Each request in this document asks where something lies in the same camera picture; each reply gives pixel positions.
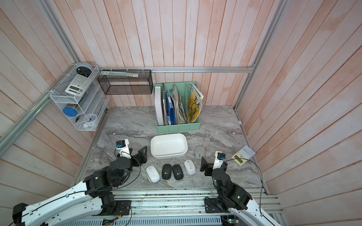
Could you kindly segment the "white plastic storage box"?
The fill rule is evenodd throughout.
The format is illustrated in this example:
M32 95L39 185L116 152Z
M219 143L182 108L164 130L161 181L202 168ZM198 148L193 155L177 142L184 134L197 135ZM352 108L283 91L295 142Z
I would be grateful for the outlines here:
M182 157L188 150L188 143L181 133L159 135L152 138L150 150L156 159Z

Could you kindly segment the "white computer mouse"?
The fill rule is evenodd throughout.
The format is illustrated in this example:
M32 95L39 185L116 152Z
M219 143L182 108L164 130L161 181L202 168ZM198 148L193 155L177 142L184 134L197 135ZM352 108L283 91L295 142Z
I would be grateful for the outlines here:
M192 160L186 160L184 162L184 166L186 168L187 174L194 175L196 173L196 167Z
M147 167L146 173L147 173L149 182L156 183L160 180L160 175L154 166Z

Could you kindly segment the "small black Lecoo mouse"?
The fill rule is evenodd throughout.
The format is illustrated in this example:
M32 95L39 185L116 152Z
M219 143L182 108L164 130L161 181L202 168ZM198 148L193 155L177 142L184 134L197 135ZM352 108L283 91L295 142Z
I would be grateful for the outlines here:
M163 165L162 168L162 179L169 180L172 175L172 166L170 164Z

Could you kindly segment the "grey computer mouse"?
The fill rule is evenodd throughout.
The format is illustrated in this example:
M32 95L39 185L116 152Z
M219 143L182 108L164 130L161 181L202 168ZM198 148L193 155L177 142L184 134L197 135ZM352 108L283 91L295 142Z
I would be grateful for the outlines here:
M201 159L205 156L205 149L202 145L198 145L195 147L195 157L196 159Z

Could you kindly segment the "large black Lecoo mouse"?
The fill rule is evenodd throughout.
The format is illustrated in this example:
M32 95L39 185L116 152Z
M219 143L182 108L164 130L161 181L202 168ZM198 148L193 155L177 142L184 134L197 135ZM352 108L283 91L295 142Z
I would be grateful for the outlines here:
M181 168L181 166L179 164L173 165L172 166L172 171L173 171L174 178L176 180L183 179L184 173L183 173L182 168Z

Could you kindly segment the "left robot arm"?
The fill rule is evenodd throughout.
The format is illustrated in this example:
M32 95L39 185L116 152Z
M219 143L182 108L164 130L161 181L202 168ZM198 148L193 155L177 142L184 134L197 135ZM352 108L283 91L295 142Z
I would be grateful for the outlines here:
M89 215L111 215L125 211L112 193L128 185L134 167L147 162L147 147L136 155L120 151L109 166L87 176L65 192L36 204L20 203L13 207L14 226L62 225Z

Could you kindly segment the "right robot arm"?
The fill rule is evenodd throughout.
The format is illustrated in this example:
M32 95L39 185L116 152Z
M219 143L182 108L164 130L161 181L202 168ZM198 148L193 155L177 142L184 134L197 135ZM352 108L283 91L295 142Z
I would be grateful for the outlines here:
M249 226L279 226L280 223L266 213L250 193L231 181L226 169L226 161L211 164L201 158L200 171L212 178L218 194L216 198L204 198L206 213L229 212Z

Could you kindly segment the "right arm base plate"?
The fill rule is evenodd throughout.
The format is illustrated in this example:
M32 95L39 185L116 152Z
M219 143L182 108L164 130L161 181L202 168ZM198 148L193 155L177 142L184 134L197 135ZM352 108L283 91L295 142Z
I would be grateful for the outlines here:
M227 210L219 198L204 198L206 213L225 213Z

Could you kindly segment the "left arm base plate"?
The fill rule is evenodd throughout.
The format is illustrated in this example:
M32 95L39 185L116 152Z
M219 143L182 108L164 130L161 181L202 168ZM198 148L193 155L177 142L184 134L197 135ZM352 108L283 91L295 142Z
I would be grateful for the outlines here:
M119 200L116 201L116 207L114 215L117 216L129 216L130 215L130 208L131 208L131 200Z

